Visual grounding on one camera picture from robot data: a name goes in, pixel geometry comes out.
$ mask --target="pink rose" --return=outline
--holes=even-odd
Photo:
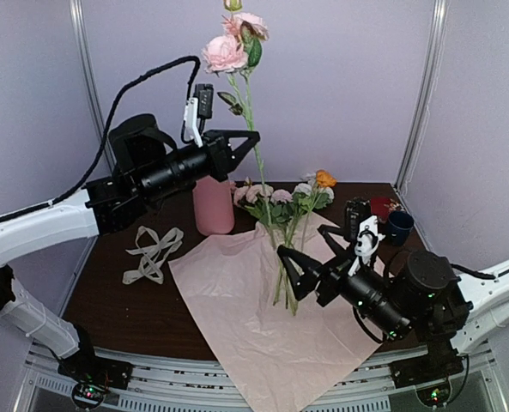
[[[239,206],[239,202],[245,198],[246,193],[250,189],[250,186],[238,187],[233,194],[233,204]]]
[[[292,195],[290,192],[285,191],[283,189],[279,189],[278,191],[274,191],[271,196],[272,203],[290,203],[292,202]]]
[[[212,39],[203,49],[203,57],[208,64],[206,71],[209,73],[231,73],[245,67],[248,62],[248,54],[243,46],[230,35]]]
[[[223,22],[223,28],[226,31],[226,34],[240,37],[240,26],[243,24],[243,21],[252,24],[252,27],[254,27],[256,34],[261,40],[267,40],[270,38],[270,32],[268,31],[268,27],[265,25],[264,20],[262,20],[262,17],[258,17],[252,13],[236,13],[233,14],[231,18],[226,19]]]
[[[273,193],[273,188],[269,185],[265,186],[265,196],[269,197]],[[254,185],[248,189],[246,193],[246,201],[248,203],[255,203],[258,200],[258,195],[263,197],[264,187],[262,185]]]

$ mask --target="pink plastic bottle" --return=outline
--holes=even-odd
[[[195,223],[204,236],[228,234],[235,226],[229,181],[218,182],[210,176],[197,181],[193,189]]]

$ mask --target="white ribbon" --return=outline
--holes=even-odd
[[[147,233],[153,241],[154,245],[141,247],[138,242],[140,238]],[[182,239],[184,238],[184,232],[179,230],[177,227],[174,227],[165,234],[165,237],[159,240],[159,235],[153,229],[149,227],[140,226],[137,229],[136,235],[136,246],[137,249],[127,250],[130,255],[143,255],[140,260],[140,266],[137,270],[127,270],[123,276],[123,283],[125,285],[130,285],[131,283],[141,279],[142,277],[147,277],[151,279],[153,282],[162,284],[164,280],[164,276],[162,275],[161,266],[168,258],[170,253],[173,253],[182,246]],[[167,249],[167,252],[164,254],[162,259],[157,262],[161,252],[164,249]]]

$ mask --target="blue cup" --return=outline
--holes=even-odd
[[[402,210],[394,210],[388,216],[386,234],[392,245],[403,246],[414,227],[415,220],[411,215]]]

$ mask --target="tissue paper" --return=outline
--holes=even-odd
[[[334,255],[317,233],[321,224],[332,225],[312,214],[304,252],[326,262]],[[323,308],[310,294],[295,317],[282,302],[272,305],[278,256],[259,223],[251,232],[210,236],[169,265],[204,338],[255,412],[302,410],[379,346],[340,297]],[[375,269],[383,267],[378,259]]]

